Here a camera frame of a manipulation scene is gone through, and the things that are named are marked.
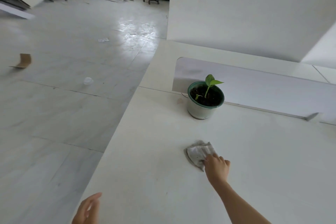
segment left hand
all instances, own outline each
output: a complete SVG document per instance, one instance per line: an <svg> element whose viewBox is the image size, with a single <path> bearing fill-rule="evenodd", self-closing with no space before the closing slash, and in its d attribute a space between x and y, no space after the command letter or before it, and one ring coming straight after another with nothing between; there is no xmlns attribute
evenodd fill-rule
<svg viewBox="0 0 336 224"><path fill-rule="evenodd" d="M102 193L96 193L84 199L78 207L72 224L98 224L99 198Z"/></svg>

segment cleaning cloth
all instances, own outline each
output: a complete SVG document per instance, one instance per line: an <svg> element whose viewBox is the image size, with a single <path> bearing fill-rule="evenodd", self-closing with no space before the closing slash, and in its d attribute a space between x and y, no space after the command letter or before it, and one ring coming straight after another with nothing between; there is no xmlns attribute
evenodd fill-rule
<svg viewBox="0 0 336 224"><path fill-rule="evenodd" d="M215 149L211 143L198 141L184 150L189 162L204 172L204 161L207 155L214 154Z"/></svg>

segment tiled floor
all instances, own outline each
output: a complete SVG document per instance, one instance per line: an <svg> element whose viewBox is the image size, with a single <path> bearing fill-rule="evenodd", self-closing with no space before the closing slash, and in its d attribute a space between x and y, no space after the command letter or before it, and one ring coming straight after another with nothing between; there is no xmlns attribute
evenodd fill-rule
<svg viewBox="0 0 336 224"><path fill-rule="evenodd" d="M166 38L168 9L165 1L58 0L31 10L33 20L0 13L1 223L69 221ZM32 64L8 67L19 53Z"/></svg>

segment cardboard piece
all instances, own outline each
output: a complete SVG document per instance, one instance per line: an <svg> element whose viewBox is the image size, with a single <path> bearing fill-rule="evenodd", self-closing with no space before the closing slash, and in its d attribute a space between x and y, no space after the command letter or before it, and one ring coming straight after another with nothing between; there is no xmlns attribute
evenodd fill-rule
<svg viewBox="0 0 336 224"><path fill-rule="evenodd" d="M26 68L30 65L32 62L32 57L30 54L26 53L20 53L20 62L16 66L10 66L10 67L17 67L17 68Z"/></svg>

